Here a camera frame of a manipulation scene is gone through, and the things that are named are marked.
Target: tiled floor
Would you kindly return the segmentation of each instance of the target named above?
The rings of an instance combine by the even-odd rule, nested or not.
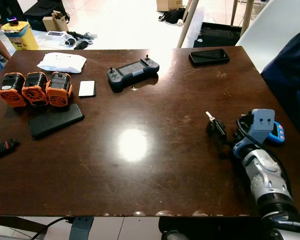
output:
[[[36,0],[18,0],[23,11]],[[70,14],[70,31],[96,33],[93,45],[86,49],[151,49],[175,48],[182,27],[159,22],[162,15],[156,11],[155,0],[63,0]],[[200,0],[197,6],[205,22],[230,24],[233,0]],[[238,4],[234,25],[242,21],[245,4]],[[262,7],[255,5],[251,19]],[[39,50],[69,49],[57,41],[44,39],[45,32],[33,31]],[[14,47],[0,32],[0,39],[13,54]],[[24,217],[47,224],[56,217]],[[90,240],[160,240],[158,217],[96,217],[89,235]],[[51,226],[45,240],[67,240],[71,225],[59,222]],[[30,239],[35,233],[0,226],[0,235]]]

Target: black smartphone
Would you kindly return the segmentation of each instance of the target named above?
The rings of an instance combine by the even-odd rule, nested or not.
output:
[[[60,108],[55,107],[52,111],[29,120],[31,135],[36,139],[41,138],[58,129],[76,123],[84,119],[84,117],[76,103]]]
[[[227,63],[229,55],[223,49],[190,52],[189,58],[194,65],[212,65]]]

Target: orange battery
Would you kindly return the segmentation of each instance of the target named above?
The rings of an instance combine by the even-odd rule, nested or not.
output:
[[[22,87],[25,77],[19,72],[6,73],[0,89],[0,97],[12,107],[24,107],[27,105],[22,96]]]
[[[47,83],[47,76],[43,72],[30,72],[26,76],[22,95],[35,107],[45,106],[49,103],[46,96]]]
[[[70,75],[62,72],[52,73],[51,80],[47,84],[46,95],[51,106],[63,107],[69,104],[72,94]]]

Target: black cable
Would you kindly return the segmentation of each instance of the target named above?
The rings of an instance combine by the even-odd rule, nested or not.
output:
[[[274,160],[276,161],[276,163],[280,166],[282,172],[282,176],[285,180],[285,183],[286,183],[286,187],[287,187],[287,190],[289,191],[291,197],[292,197],[292,191],[291,191],[291,183],[290,183],[290,179],[288,177],[288,173],[287,173],[287,170],[285,169],[285,166],[284,164],[281,162],[281,160],[277,157],[277,155],[272,152],[270,149],[267,149],[266,147],[264,147],[260,142],[258,142],[257,140],[255,140],[252,136],[248,135],[246,133],[246,131],[243,129],[243,127],[241,126],[241,123],[240,123],[240,118],[236,120],[236,124],[239,128],[239,130],[242,132],[242,134],[247,138],[249,139],[251,142],[253,142],[255,145],[257,145],[259,148],[261,148],[262,150],[266,151],[270,156],[272,156],[274,158]]]
[[[43,233],[47,228],[49,228],[51,225],[60,222],[62,220],[68,220],[68,221],[72,221],[74,219],[73,216],[65,216],[65,217],[61,217],[53,222],[50,222],[48,225],[44,226],[44,228],[42,228],[40,231],[38,231],[38,233],[36,235],[33,236],[33,238],[31,238],[31,240],[35,240],[41,233]]]

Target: yellow container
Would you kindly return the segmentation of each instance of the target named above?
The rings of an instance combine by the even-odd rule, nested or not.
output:
[[[27,21],[19,21],[17,26],[9,23],[1,28],[16,50],[37,50],[38,44]]]

